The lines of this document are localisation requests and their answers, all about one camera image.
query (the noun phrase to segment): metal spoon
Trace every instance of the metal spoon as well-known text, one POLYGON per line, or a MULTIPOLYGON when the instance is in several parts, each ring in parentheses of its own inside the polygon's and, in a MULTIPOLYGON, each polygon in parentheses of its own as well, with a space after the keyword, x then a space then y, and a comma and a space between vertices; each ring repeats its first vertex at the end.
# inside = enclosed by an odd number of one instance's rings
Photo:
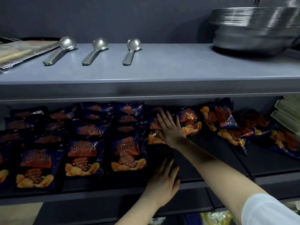
POLYGON ((130 51, 125 56, 123 65, 131 65, 133 53, 141 48, 141 41, 138 39, 130 39, 127 42, 127 47, 130 49, 130 51))
POLYGON ((43 61, 44 65, 53 65, 61 59, 67 52, 76 48, 76 41, 70 37, 63 37, 58 42, 61 50, 54 52, 47 60, 43 61))
POLYGON ((82 60, 82 64, 83 65, 90 65, 92 64, 92 62, 95 60, 97 53, 99 53, 102 50, 105 50, 107 48, 108 44, 107 41, 105 39, 96 39, 93 42, 93 48, 95 49, 94 51, 90 52, 88 54, 88 56, 86 56, 83 60, 82 60))

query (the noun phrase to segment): person's left hand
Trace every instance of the person's left hand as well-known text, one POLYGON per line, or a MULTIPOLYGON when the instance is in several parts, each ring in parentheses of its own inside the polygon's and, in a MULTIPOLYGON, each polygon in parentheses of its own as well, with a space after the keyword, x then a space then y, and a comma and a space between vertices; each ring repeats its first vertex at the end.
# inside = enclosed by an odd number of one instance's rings
POLYGON ((174 160, 171 160, 165 166, 166 160, 163 161, 152 178, 150 178, 145 192, 141 196, 141 198, 147 198, 147 200, 152 201, 157 206, 157 209, 167 204, 179 190, 180 179, 174 183, 179 166, 170 172, 174 160))

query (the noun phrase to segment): stacked metal bowls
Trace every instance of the stacked metal bowls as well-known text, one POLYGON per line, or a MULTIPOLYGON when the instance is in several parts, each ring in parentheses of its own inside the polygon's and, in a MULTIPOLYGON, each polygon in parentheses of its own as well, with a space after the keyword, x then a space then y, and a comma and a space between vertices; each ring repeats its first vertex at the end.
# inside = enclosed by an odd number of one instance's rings
POLYGON ((210 23, 218 25, 216 47, 275 55, 298 43, 299 7, 214 9, 210 23))

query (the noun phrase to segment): forearm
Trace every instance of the forearm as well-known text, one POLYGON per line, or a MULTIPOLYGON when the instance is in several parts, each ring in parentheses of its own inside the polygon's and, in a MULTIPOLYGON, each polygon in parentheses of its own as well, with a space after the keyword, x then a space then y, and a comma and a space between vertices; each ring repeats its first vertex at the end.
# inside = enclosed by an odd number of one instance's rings
POLYGON ((207 185, 241 224, 242 208, 246 200, 256 193, 266 192, 190 140, 181 139, 177 145, 176 149, 193 164, 207 185))
POLYGON ((154 202, 141 196, 133 207, 115 225, 148 225, 158 210, 154 202))

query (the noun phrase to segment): spoon handle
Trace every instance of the spoon handle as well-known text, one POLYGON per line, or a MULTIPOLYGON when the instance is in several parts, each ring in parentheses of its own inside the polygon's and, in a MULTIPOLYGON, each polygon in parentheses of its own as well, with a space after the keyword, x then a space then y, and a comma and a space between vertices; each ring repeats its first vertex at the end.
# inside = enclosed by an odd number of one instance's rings
POLYGON ((133 57, 133 50, 130 50, 123 60, 123 65, 131 65, 133 57))
POLYGON ((93 63, 93 61, 95 60, 96 56, 97 56, 98 50, 94 50, 92 52, 90 52, 83 60, 82 60, 82 64, 83 65, 90 65, 93 63))
POLYGON ((47 60, 43 61, 44 65, 54 65, 59 59, 66 54, 65 50, 55 51, 47 60))

